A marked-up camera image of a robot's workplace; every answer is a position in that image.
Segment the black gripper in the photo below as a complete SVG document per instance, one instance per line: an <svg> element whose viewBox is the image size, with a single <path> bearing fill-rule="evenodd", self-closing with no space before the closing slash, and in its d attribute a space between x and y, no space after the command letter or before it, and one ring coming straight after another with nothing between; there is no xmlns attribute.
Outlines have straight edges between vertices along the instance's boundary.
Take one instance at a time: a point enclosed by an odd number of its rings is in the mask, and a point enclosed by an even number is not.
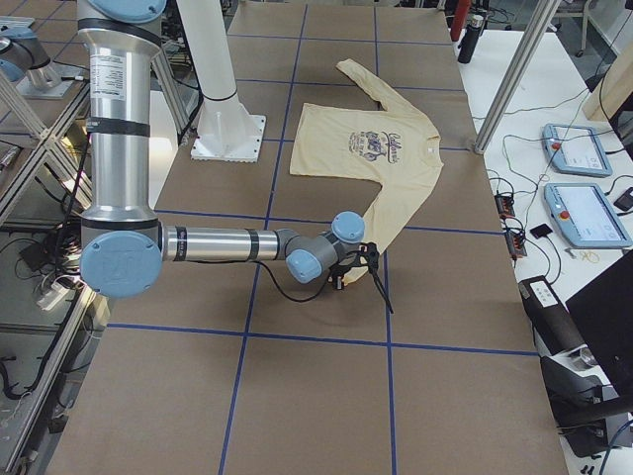
<svg viewBox="0 0 633 475"><path fill-rule="evenodd" d="M377 291L385 302L387 311L392 314L394 309L389 292L378 274L379 257L380 253L373 242L361 242L357 249L348 251L341 262L330 267L329 281L334 290L342 290L345 287L344 277L352 269L362 268L367 270Z"/></svg>

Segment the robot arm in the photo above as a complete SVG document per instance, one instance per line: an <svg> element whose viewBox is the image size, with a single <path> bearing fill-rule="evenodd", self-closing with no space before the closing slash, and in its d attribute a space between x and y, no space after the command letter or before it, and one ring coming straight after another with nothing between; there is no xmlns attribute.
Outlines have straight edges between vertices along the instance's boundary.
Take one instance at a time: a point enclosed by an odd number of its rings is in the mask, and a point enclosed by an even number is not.
<svg viewBox="0 0 633 475"><path fill-rule="evenodd" d="M301 283L341 288L355 268L376 275L377 247L365 224L342 212L330 228L304 237L282 229L212 229L162 224L149 202L150 70L162 51L162 1L81 1L78 34L90 57L93 197L81 218L80 275L115 299L138 295L166 261L203 264L272 260Z"/></svg>

